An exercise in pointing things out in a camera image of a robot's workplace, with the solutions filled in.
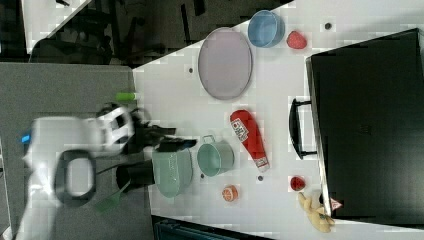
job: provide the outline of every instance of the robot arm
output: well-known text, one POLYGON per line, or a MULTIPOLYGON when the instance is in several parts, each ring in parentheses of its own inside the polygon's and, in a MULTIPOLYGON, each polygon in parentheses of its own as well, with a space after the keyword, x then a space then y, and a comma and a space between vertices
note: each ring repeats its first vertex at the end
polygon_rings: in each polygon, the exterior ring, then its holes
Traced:
POLYGON ((134 134, 126 108, 115 105, 98 118, 34 120, 23 158, 32 169, 28 201, 16 239, 49 239, 58 209, 81 206, 95 192, 95 157, 119 154, 134 134))

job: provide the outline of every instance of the red bottle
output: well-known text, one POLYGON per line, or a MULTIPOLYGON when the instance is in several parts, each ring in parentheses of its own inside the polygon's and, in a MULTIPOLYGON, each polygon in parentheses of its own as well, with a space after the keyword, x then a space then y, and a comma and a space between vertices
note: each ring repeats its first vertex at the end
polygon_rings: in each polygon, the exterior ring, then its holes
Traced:
POLYGON ((261 133, 253 116, 246 110, 238 110, 231 114, 230 121, 234 132, 252 156, 259 171, 268 170, 269 162, 266 158, 261 133))

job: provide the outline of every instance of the teal mug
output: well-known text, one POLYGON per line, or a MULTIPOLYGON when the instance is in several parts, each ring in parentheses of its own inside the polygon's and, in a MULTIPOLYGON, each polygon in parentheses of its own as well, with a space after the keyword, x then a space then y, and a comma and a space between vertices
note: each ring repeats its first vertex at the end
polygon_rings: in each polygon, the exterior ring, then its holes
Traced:
POLYGON ((233 168, 234 153, 228 143, 216 142, 212 135, 204 136, 197 152, 197 163, 206 176, 213 177, 233 168))

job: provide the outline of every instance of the white table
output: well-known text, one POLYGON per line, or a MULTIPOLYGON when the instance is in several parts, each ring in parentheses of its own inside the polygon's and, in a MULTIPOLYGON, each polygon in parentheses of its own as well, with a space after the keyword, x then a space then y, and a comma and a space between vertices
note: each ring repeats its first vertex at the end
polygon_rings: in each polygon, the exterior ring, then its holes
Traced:
MULTIPOLYGON (((213 134, 232 146, 236 158, 234 170, 201 179, 196 160, 198 144, 192 149, 193 181, 183 194, 169 200, 156 186, 149 187, 152 214, 272 239, 423 239, 424 232, 419 230, 339 220, 330 234, 315 230, 299 206, 297 194, 288 191, 288 179, 302 175, 307 182, 306 195, 319 193, 318 161, 316 157, 298 159, 290 143, 288 115, 294 97, 308 98, 308 56, 424 27, 424 2, 296 0, 274 12, 284 19, 286 36, 300 30, 309 40, 308 47, 292 50, 285 40, 271 49, 251 46, 251 85, 239 99, 218 101, 203 89, 197 72, 201 42, 134 70, 136 89, 143 95, 139 106, 148 110, 154 123, 177 127, 177 135, 183 137, 200 139, 213 134), (327 22, 333 24, 330 31, 324 29, 327 22), (229 115, 239 108, 254 112, 262 129, 271 164, 271 169, 262 174, 262 182, 257 180, 260 174, 229 124, 229 115), (237 202, 229 204, 222 199, 226 184, 239 186, 237 202)), ((245 22, 234 29, 246 36, 247 26, 245 22)), ((310 108, 305 106, 303 111, 304 143, 312 150, 310 108)))
POLYGON ((50 37, 91 0, 65 0, 69 7, 55 0, 21 0, 27 53, 43 38, 50 37))

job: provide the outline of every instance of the black container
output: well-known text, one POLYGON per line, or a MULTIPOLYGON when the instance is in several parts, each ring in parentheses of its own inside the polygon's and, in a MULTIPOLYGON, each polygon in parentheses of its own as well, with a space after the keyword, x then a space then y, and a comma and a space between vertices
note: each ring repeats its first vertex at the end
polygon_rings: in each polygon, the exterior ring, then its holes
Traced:
POLYGON ((155 184, 152 161, 143 161, 117 167, 116 183, 119 189, 124 187, 128 181, 131 181, 131 183, 124 192, 155 184))

